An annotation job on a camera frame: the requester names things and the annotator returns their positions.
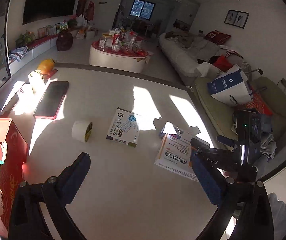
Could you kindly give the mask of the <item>pile of folded clothes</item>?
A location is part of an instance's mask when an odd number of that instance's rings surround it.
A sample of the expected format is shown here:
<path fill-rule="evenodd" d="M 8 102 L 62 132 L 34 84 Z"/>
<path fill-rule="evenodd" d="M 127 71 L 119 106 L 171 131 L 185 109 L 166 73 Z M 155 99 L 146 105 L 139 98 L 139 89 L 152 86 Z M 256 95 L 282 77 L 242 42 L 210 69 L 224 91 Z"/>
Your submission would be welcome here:
<path fill-rule="evenodd" d="M 250 158 L 256 160 L 264 155 L 273 159 L 277 144 L 274 139 L 271 116 L 260 114 L 254 109 L 236 110 L 233 113 L 233 127 L 238 142 L 244 142 L 250 149 Z"/>

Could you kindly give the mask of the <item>white blue paper shopping bag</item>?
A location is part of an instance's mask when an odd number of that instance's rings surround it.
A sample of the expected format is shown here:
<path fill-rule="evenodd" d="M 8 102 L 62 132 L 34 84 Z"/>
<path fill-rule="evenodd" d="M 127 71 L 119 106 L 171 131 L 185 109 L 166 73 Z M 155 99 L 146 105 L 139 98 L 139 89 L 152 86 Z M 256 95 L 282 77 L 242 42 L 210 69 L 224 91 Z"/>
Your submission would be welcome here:
<path fill-rule="evenodd" d="M 215 100 L 236 107 L 253 100 L 253 91 L 248 81 L 246 74 L 235 64 L 227 72 L 209 82 L 207 89 Z"/>

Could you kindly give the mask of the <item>long white blue medicine box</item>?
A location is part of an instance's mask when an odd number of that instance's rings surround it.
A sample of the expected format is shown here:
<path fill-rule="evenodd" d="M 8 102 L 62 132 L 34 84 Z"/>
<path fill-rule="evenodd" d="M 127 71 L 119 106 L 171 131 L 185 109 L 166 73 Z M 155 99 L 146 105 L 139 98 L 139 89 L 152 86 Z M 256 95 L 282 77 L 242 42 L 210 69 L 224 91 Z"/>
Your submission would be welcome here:
<path fill-rule="evenodd" d="M 180 128 L 168 121 L 164 124 L 164 127 L 161 129 L 159 133 L 159 138 L 162 139 L 166 134 L 169 134 L 179 139 L 181 138 Z"/>

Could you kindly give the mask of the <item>red cardboard fruit box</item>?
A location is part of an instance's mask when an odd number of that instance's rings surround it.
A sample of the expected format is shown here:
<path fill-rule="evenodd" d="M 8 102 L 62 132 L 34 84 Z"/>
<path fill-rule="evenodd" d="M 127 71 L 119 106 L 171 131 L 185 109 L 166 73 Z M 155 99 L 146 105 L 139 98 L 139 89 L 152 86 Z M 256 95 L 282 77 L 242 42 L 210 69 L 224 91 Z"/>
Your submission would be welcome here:
<path fill-rule="evenodd" d="M 29 146 L 10 118 L 0 118 L 0 239 L 8 238 L 12 204 Z"/>

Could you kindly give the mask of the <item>white tape roll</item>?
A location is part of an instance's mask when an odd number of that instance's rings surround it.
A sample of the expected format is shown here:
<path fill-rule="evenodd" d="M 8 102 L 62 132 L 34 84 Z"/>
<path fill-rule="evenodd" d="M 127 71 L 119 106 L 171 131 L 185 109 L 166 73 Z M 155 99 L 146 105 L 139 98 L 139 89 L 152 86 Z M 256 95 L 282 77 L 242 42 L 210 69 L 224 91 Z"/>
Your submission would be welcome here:
<path fill-rule="evenodd" d="M 74 122 L 72 126 L 71 136 L 75 140 L 81 142 L 87 142 L 91 135 L 92 129 L 93 129 L 92 122 L 77 120 Z"/>

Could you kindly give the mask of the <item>red case smartphone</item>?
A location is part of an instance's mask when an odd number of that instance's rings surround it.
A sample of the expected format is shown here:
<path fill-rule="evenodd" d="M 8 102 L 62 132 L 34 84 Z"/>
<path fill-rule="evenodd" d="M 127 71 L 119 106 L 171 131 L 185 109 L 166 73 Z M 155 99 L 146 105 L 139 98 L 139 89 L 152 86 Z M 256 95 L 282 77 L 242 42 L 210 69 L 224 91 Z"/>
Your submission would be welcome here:
<path fill-rule="evenodd" d="M 47 86 L 33 116 L 36 119 L 54 120 L 67 94 L 70 83 L 68 81 L 52 81 Z"/>

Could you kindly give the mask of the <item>white repaglinide stamped box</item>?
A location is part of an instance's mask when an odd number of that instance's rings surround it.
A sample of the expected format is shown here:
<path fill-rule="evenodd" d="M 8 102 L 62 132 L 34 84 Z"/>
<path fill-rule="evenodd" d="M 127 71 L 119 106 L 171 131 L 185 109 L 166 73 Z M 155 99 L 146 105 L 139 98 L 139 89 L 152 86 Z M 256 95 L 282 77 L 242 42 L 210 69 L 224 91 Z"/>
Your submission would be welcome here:
<path fill-rule="evenodd" d="M 139 115 L 117 108 L 106 139 L 135 148 L 139 139 Z"/>

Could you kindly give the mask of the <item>white sofa with blankets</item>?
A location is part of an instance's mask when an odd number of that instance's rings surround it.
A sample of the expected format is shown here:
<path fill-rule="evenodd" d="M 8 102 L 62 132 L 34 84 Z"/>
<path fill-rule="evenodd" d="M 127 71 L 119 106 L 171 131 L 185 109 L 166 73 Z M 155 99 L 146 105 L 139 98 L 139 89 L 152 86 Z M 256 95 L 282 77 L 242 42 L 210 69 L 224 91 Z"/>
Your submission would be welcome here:
<path fill-rule="evenodd" d="M 185 85 L 192 84 L 197 77 L 211 80 L 223 74 L 217 67 L 218 59 L 236 64 L 244 72 L 251 70 L 250 64 L 236 51 L 216 45 L 201 36 L 182 32 L 163 33 L 158 38 L 159 47 L 179 74 Z"/>

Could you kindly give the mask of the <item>red cushion on sofa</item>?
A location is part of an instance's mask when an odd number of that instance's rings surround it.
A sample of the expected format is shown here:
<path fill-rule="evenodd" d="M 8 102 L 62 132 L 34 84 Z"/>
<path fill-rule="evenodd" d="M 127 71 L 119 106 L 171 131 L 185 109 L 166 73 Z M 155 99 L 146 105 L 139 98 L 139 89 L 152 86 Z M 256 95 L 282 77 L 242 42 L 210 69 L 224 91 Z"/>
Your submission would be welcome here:
<path fill-rule="evenodd" d="M 224 45 L 232 36 L 222 33 L 218 30 L 210 31 L 204 39 L 215 43 L 216 45 Z"/>

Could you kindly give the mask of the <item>red round coffee table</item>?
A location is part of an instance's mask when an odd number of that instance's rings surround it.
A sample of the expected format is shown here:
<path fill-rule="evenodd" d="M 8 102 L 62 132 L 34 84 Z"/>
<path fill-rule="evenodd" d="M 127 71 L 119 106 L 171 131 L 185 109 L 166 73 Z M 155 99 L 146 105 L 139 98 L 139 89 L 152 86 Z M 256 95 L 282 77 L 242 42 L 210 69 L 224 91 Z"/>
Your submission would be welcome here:
<path fill-rule="evenodd" d="M 91 44 L 89 64 L 140 74 L 149 62 L 143 39 L 133 31 L 112 30 Z"/>

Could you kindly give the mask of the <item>orange fruit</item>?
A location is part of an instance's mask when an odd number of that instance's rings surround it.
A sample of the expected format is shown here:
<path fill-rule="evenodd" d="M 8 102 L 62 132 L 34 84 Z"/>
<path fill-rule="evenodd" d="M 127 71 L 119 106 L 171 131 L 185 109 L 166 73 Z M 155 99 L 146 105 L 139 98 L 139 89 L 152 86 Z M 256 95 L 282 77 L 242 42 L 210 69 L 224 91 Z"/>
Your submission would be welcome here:
<path fill-rule="evenodd" d="M 38 66 L 38 70 L 41 71 L 42 75 L 48 75 L 52 72 L 52 70 L 54 69 L 55 67 L 55 60 L 53 59 L 46 59 L 46 60 L 43 60 L 39 66 Z"/>

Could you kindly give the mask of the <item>potted green plant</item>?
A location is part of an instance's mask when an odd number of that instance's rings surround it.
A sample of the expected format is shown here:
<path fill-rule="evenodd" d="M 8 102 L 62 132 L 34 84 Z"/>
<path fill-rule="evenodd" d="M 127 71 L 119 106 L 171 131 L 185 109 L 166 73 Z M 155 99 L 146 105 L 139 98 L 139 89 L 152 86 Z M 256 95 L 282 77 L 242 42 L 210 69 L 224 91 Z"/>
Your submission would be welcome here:
<path fill-rule="evenodd" d="M 16 47 L 27 47 L 29 46 L 34 40 L 36 36 L 31 31 L 26 31 L 24 34 L 20 34 L 18 39 L 16 40 Z"/>

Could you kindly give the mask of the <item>framed wall picture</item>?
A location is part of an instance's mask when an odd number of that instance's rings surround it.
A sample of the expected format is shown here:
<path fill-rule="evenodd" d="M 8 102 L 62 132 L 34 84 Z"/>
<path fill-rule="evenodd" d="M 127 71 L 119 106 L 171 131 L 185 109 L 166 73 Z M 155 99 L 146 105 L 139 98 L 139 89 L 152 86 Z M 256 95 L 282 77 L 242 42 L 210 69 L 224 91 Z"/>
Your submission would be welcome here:
<path fill-rule="evenodd" d="M 248 18 L 249 18 L 248 12 L 229 10 L 225 17 L 224 23 L 244 29 Z"/>

